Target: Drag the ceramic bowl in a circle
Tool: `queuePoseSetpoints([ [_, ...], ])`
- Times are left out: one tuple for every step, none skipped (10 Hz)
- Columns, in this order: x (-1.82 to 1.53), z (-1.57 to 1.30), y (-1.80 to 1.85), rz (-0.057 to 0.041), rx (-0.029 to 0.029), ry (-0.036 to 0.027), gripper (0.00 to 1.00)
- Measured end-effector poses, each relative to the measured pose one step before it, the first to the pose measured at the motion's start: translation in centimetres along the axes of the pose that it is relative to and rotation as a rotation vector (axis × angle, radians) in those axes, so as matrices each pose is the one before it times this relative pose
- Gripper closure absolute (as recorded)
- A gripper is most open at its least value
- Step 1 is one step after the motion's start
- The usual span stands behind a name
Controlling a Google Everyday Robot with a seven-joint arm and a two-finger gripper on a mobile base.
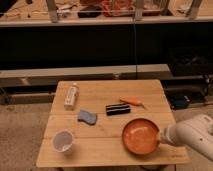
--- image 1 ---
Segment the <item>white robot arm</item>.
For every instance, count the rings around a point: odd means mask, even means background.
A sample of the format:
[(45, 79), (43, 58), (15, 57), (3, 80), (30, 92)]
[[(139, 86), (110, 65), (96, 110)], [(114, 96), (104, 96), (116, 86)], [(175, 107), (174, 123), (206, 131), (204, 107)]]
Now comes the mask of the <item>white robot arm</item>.
[(175, 147), (187, 145), (213, 162), (213, 118), (208, 115), (168, 125), (160, 132), (159, 139)]

